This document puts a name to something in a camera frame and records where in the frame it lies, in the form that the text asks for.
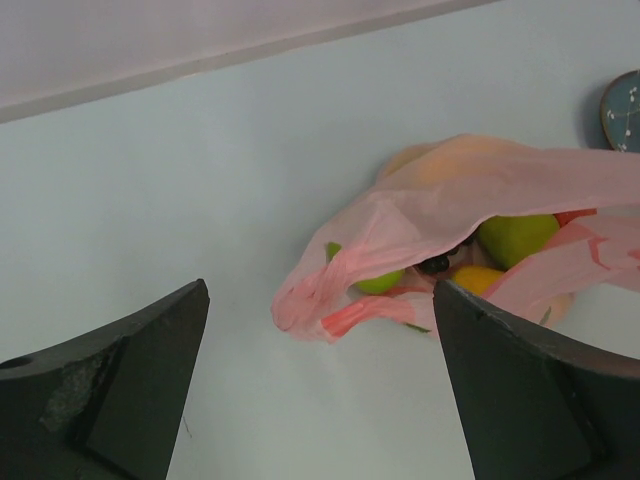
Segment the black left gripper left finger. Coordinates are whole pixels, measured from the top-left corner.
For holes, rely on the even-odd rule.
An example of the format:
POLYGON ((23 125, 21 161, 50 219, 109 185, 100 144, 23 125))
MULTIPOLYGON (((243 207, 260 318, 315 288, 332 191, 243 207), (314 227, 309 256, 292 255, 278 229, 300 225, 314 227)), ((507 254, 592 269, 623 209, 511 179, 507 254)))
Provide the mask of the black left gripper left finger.
POLYGON ((2 362, 2 478, 166 478, 208 310, 198 279, 2 362))

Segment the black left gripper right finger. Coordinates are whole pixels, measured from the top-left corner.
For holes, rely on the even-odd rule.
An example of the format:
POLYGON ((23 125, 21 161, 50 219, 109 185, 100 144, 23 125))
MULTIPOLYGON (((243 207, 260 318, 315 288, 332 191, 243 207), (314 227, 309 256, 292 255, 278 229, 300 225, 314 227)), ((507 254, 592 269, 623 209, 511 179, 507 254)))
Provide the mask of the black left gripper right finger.
POLYGON ((434 289, 448 375, 477 479, 636 479, 639 362, 434 289))

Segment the yellow fake lemon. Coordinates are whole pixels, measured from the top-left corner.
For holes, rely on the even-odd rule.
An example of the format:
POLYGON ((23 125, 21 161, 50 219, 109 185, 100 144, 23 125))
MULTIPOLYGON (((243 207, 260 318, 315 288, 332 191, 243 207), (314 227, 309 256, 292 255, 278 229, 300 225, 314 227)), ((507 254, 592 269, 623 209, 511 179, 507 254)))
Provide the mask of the yellow fake lemon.
POLYGON ((503 275, 503 271, 493 268, 467 265, 457 269, 451 276, 451 280, 471 293, 481 296, 503 275))

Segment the green fake apple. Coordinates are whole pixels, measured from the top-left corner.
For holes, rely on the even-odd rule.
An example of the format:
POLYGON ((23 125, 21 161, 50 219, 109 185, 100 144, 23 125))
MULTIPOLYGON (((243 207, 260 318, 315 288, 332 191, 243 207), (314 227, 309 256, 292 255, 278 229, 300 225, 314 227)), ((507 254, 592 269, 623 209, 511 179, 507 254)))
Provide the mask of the green fake apple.
POLYGON ((509 270, 539 252, 560 229, 552 214, 494 216, 477 229, 477 240, 491 260, 509 270))

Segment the green fake pear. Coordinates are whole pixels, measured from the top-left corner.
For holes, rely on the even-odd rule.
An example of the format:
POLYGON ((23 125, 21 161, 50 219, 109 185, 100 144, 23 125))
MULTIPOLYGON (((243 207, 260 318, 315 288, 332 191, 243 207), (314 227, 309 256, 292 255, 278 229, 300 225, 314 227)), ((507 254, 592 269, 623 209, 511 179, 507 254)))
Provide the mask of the green fake pear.
MULTIPOLYGON (((341 245, 339 243, 328 242, 326 246, 327 259, 331 261, 340 250, 341 245)), ((397 286, 404 274, 404 269, 396 270, 379 277, 358 281, 354 286, 367 295, 382 295, 397 286)))

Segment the pink plastic bag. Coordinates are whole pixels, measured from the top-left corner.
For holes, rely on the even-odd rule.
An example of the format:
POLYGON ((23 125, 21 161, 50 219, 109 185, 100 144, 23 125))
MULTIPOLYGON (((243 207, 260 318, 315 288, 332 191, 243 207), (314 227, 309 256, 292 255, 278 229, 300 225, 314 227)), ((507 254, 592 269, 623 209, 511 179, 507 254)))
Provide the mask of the pink plastic bag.
POLYGON ((276 293, 275 325, 294 338, 332 343, 354 326, 384 318, 437 334, 433 280, 415 265, 457 248, 494 216, 597 209, 565 225, 537 254, 486 292, 487 300, 550 327, 571 296, 599 283, 639 287, 639 220, 617 207, 639 202, 639 158, 606 150, 539 149, 510 141, 506 153, 431 187, 375 182, 312 237, 276 293), (329 261, 328 242, 341 245, 329 261), (399 284, 367 295, 354 284, 396 270, 399 284))

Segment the dark teal ceramic plate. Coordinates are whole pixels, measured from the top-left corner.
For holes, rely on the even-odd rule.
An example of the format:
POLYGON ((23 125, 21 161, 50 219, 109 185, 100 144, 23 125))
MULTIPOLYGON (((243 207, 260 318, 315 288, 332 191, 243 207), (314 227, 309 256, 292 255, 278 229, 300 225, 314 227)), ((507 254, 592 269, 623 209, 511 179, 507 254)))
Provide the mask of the dark teal ceramic plate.
POLYGON ((616 151, 639 152, 639 70, 624 73, 604 90, 600 122, 609 146, 616 151))

